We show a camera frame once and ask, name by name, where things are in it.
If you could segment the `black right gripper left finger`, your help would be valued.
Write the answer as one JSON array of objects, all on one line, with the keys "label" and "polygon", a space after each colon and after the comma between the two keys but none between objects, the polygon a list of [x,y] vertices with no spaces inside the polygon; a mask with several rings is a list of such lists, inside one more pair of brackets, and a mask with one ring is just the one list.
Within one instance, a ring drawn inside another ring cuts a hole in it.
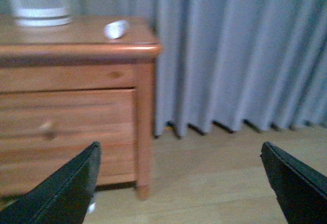
[{"label": "black right gripper left finger", "polygon": [[1,223],[83,223],[94,195],[101,146],[93,142],[1,211]]}]

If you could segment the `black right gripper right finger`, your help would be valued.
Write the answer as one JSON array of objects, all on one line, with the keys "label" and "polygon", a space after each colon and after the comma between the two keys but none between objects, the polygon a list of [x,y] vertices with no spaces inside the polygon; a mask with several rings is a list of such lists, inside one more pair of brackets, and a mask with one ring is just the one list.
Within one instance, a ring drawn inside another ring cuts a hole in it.
[{"label": "black right gripper right finger", "polygon": [[326,223],[326,176],[271,142],[261,160],[288,223]]}]

